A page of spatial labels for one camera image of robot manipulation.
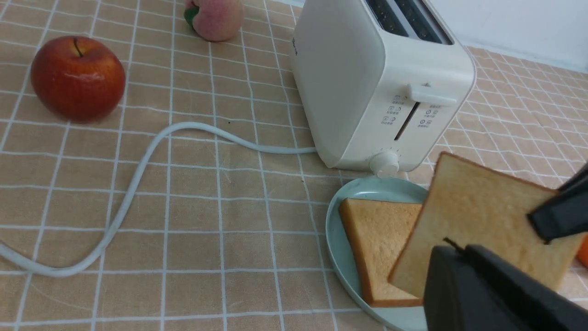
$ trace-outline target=bread slice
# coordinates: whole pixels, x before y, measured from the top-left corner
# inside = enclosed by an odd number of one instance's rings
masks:
[[[391,284],[423,297],[431,249],[448,237],[481,244],[532,278],[557,290],[584,234],[549,245],[526,214],[557,194],[528,181],[442,153],[415,228],[389,275]]]
[[[390,268],[419,214],[420,204],[347,198],[339,207],[362,284],[363,300],[372,307],[412,307],[418,298],[387,281]]]

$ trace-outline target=toaster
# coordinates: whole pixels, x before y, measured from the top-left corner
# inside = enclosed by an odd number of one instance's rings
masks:
[[[476,80],[427,0],[307,0],[289,55],[321,160],[378,177],[415,169]]]

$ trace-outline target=light blue plate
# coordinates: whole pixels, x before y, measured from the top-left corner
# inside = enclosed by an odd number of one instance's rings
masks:
[[[405,203],[422,203],[427,190],[399,178],[380,179],[375,176],[359,178],[345,184],[329,204],[326,237],[329,256],[337,277],[351,298],[373,318],[393,330],[426,331],[423,307],[372,308],[361,297],[359,275],[351,246],[341,223],[339,206],[345,198]]]

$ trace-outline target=toaster lever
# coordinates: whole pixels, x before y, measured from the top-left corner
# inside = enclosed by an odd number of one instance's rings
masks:
[[[408,96],[416,102],[451,106],[457,103],[455,95],[427,85],[408,84]]]

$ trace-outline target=power cord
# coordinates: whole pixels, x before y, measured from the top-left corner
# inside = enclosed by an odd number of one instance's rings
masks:
[[[213,127],[211,125],[204,124],[204,123],[181,122],[181,123],[172,124],[172,125],[166,127],[165,129],[163,129],[159,134],[157,134],[155,136],[155,138],[153,138],[153,140],[151,141],[150,145],[147,147],[147,150],[145,151],[145,155],[143,155],[141,162],[139,162],[139,164],[137,165],[137,169],[135,170],[135,174],[133,175],[133,178],[131,180],[129,188],[126,191],[125,198],[122,200],[122,204],[121,204],[120,208],[118,209],[118,212],[116,213],[116,216],[114,217],[112,224],[108,227],[108,230],[104,234],[104,237],[102,238],[100,243],[98,243],[98,245],[94,248],[94,250],[92,250],[92,252],[88,256],[86,256],[82,261],[80,261],[78,264],[73,265],[71,267],[63,267],[63,268],[49,267],[44,264],[37,263],[31,259],[28,259],[28,258],[24,257],[23,255],[20,255],[19,253],[13,251],[12,249],[10,249],[8,246],[6,246],[4,244],[0,244],[0,256],[9,260],[10,262],[13,262],[15,265],[17,265],[17,266],[19,266],[29,272],[42,274],[44,276],[49,276],[49,277],[68,277],[68,276],[73,276],[73,275],[85,270],[92,263],[94,263],[94,261],[96,261],[96,259],[98,259],[100,257],[100,255],[102,255],[102,253],[106,250],[106,247],[108,247],[108,244],[110,244],[110,242],[114,238],[114,235],[116,234],[116,232],[120,228],[122,221],[126,216],[126,212],[129,210],[129,207],[131,206],[131,201],[133,200],[133,196],[135,195],[135,192],[137,191],[137,187],[139,186],[139,182],[141,181],[141,177],[143,176],[143,172],[145,171],[145,167],[147,166],[147,162],[151,158],[151,155],[153,154],[153,151],[155,151],[155,148],[157,147],[159,142],[163,138],[165,138],[167,135],[169,135],[175,131],[184,130],[184,129],[196,129],[196,130],[207,131],[212,134],[216,134],[220,137],[223,137],[227,140],[230,140],[234,143],[237,143],[239,145],[245,146],[247,148],[250,148],[252,150],[259,151],[262,153],[305,154],[305,153],[316,152],[315,148],[285,148],[285,147],[257,145],[257,144],[251,143],[249,141],[246,141],[244,139],[241,139],[241,138],[239,138],[233,134],[230,134],[226,131],[223,131],[217,127]]]

